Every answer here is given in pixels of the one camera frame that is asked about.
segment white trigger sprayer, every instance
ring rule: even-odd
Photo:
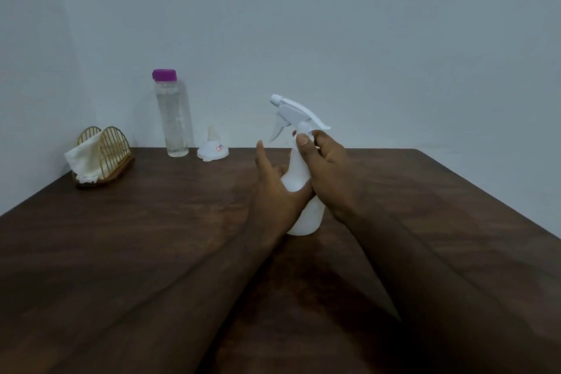
[[[281,134],[282,130],[291,124],[296,127],[296,134],[304,133],[312,142],[314,141],[312,130],[331,129],[323,124],[313,112],[298,102],[283,98],[280,95],[273,95],[271,96],[271,103],[278,107],[278,110],[275,129],[271,135],[270,142],[274,141]],[[295,141],[290,152],[288,172],[280,180],[286,189],[290,192],[295,192],[300,190],[310,177],[310,170],[300,155]],[[288,234],[292,236],[306,236],[315,232],[319,228],[324,210],[325,206],[316,195],[304,208],[292,229],[288,231]]]

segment water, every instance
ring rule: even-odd
[[[168,155],[170,157],[183,157],[188,154],[189,147],[179,92],[159,93],[157,97]]]

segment white cloth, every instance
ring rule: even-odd
[[[96,133],[87,141],[83,141],[80,145],[65,153],[66,161],[68,161],[80,183],[96,183],[102,176],[98,149],[101,136],[102,132]]]

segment purple cap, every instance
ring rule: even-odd
[[[159,69],[152,71],[152,79],[156,82],[176,82],[177,73],[175,70]]]

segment wood grain surface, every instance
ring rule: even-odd
[[[195,151],[136,148],[115,184],[78,190],[67,175],[1,216],[0,372],[48,372],[233,237],[256,171],[253,149],[230,151],[204,163]],[[267,153],[288,161],[288,150]],[[419,151],[349,155],[375,200],[536,335],[561,342],[558,238]],[[326,213],[263,265],[199,372],[423,365],[354,237]]]

